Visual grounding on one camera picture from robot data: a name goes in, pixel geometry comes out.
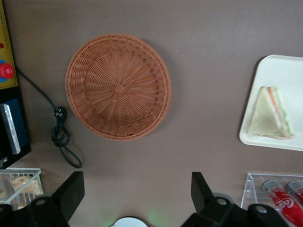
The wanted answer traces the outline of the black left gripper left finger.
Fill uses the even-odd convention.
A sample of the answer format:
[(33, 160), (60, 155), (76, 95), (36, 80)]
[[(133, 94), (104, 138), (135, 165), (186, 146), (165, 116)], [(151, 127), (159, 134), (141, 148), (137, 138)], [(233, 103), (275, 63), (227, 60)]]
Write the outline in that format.
[(34, 199), (20, 210), (0, 206), (2, 227), (67, 227), (85, 195), (84, 173), (73, 172), (51, 195)]

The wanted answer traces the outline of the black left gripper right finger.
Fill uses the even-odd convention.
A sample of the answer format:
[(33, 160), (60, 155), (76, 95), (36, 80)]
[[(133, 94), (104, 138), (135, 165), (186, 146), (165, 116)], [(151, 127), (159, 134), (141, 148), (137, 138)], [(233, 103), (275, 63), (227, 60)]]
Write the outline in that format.
[(247, 210), (223, 196), (215, 196), (201, 172), (191, 175), (191, 198), (196, 209), (184, 227), (286, 227), (272, 207), (252, 204)]

